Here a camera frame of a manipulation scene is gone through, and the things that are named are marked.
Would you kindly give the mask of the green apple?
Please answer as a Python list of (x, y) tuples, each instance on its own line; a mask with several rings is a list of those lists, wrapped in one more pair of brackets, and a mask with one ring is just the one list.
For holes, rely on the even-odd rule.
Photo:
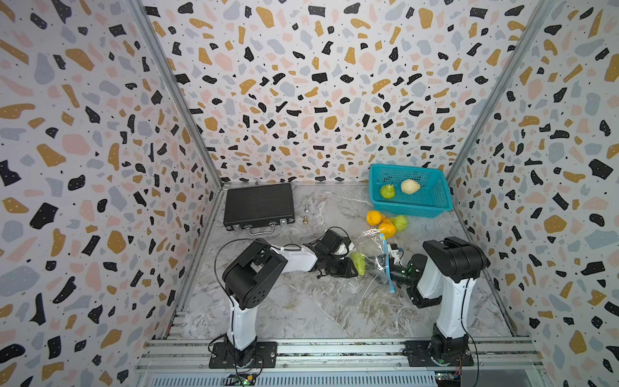
[(361, 277), (364, 276), (366, 274), (366, 256), (358, 252), (353, 252), (350, 255), (350, 259), (358, 275)]

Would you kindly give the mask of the clear blue zip-top bag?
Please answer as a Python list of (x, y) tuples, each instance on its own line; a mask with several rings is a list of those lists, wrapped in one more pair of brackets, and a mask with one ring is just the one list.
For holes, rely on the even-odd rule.
[[(354, 236), (351, 240), (351, 242), (354, 243), (354, 249), (350, 252), (350, 255), (353, 252), (359, 253), (355, 245), (355, 242), (358, 236), (359, 235)], [(375, 276), (378, 279), (378, 281), (382, 284), (388, 284), (389, 291), (391, 293), (395, 293), (395, 283), (393, 283), (389, 277), (389, 268), (395, 265), (393, 264), (393, 262), (390, 261), (389, 247), (388, 247), (390, 244), (391, 242), (388, 242), (387, 240), (387, 246), (385, 247), (385, 253), (380, 254), (378, 256), (366, 256), (366, 274)]]

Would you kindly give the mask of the green pear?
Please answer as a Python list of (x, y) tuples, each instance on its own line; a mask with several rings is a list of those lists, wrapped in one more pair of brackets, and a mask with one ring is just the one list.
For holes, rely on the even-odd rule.
[(395, 198), (395, 195), (396, 195), (396, 190), (393, 184), (383, 185), (380, 188), (380, 196), (384, 200), (391, 200)]

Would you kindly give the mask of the beige round fruit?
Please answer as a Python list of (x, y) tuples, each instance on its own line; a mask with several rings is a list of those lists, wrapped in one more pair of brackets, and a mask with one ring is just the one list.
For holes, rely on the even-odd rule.
[(421, 185), (415, 180), (407, 179), (401, 183), (400, 188), (403, 194), (412, 195), (421, 189)]

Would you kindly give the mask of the clear red zip-top bag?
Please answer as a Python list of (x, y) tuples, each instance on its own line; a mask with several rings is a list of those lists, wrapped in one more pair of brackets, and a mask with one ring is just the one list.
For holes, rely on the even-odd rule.
[(387, 240), (382, 231), (372, 228), (361, 232), (355, 245), (357, 250), (365, 256), (378, 256), (385, 253)]

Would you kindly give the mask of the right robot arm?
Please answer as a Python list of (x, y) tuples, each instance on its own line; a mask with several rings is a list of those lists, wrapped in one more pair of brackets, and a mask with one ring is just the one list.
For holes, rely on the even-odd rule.
[(403, 355), (410, 367), (468, 367), (474, 365), (467, 331), (472, 292), (489, 260), (482, 250), (458, 237), (422, 244), (425, 254), (415, 254), (400, 265), (403, 252), (389, 244), (385, 274), (394, 290), (404, 286), (418, 309), (439, 306), (440, 312), (428, 340), (408, 340)]

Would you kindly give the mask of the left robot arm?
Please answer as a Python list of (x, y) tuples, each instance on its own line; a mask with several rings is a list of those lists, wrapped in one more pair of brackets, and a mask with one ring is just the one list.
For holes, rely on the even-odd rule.
[(328, 228), (309, 243), (277, 246), (263, 238), (248, 240), (237, 258), (217, 275), (231, 311), (227, 332), (214, 340), (210, 369), (273, 369), (275, 341), (260, 341), (256, 333), (258, 306), (284, 273), (316, 273), (317, 278), (359, 275), (349, 255), (354, 243), (340, 227)]

